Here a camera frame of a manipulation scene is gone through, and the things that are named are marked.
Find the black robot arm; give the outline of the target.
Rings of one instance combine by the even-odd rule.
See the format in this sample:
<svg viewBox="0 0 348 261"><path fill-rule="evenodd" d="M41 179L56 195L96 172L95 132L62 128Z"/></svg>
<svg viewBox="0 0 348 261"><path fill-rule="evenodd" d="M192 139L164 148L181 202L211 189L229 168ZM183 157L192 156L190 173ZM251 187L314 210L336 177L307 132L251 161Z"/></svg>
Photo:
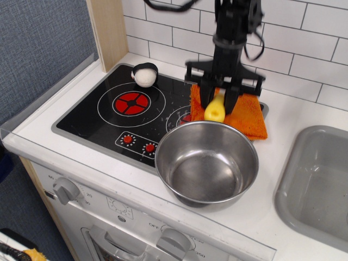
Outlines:
<svg viewBox="0 0 348 261"><path fill-rule="evenodd" d="M200 88L201 106L213 100L215 89L223 88L224 107L230 114L243 94L259 96L265 77L241 64L247 36L256 34L262 22L260 1L215 1L216 33L212 60L188 61L185 80Z"/></svg>

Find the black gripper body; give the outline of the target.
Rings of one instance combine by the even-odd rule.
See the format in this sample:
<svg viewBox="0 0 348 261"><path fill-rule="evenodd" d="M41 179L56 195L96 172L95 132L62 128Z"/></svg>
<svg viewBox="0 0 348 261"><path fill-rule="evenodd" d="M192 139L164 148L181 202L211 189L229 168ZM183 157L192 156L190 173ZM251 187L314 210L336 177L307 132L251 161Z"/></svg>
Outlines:
<svg viewBox="0 0 348 261"><path fill-rule="evenodd" d="M240 95L247 93L259 96L265 77L252 72L241 64L241 54L246 51L246 41L219 42L215 41L212 60L187 61L185 81L200 86L202 79L217 80L220 87L224 83L240 86Z"/></svg>

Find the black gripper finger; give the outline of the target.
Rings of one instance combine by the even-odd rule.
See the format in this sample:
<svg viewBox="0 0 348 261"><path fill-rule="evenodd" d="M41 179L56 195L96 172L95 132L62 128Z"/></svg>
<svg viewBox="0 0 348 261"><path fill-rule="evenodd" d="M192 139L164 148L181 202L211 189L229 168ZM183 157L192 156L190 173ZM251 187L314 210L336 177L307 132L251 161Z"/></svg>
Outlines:
<svg viewBox="0 0 348 261"><path fill-rule="evenodd" d="M216 87L220 87L217 80L202 79L200 82L200 99L202 108L206 108L215 96Z"/></svg>
<svg viewBox="0 0 348 261"><path fill-rule="evenodd" d="M224 107L225 113L231 114L240 95L240 86L233 83L224 83Z"/></svg>

